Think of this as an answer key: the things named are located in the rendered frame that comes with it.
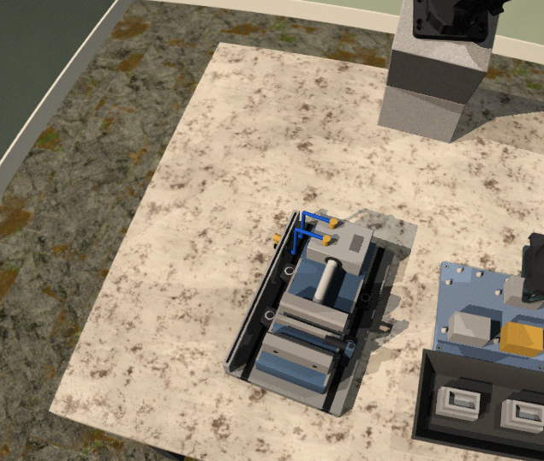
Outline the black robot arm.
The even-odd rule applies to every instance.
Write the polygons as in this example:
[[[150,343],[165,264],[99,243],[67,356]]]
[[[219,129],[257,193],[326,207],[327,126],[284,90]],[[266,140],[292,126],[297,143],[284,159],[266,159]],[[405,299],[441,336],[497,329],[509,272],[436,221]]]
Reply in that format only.
[[[508,1],[413,0],[413,35],[417,39],[483,42],[488,36],[488,11],[492,16],[503,13],[502,6]]]

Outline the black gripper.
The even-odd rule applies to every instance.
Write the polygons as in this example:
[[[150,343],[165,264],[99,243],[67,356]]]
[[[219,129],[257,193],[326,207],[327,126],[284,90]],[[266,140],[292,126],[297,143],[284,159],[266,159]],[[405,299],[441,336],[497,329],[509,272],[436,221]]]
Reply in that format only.
[[[522,302],[532,303],[544,300],[544,234],[532,232],[528,239],[530,246],[523,246]]]

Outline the yellow brass block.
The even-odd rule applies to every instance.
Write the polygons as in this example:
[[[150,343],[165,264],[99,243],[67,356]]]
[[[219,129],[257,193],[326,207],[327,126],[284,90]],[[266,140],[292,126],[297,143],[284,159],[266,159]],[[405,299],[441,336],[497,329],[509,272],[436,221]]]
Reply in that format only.
[[[499,350],[535,357],[543,351],[543,328],[508,321],[500,329]]]

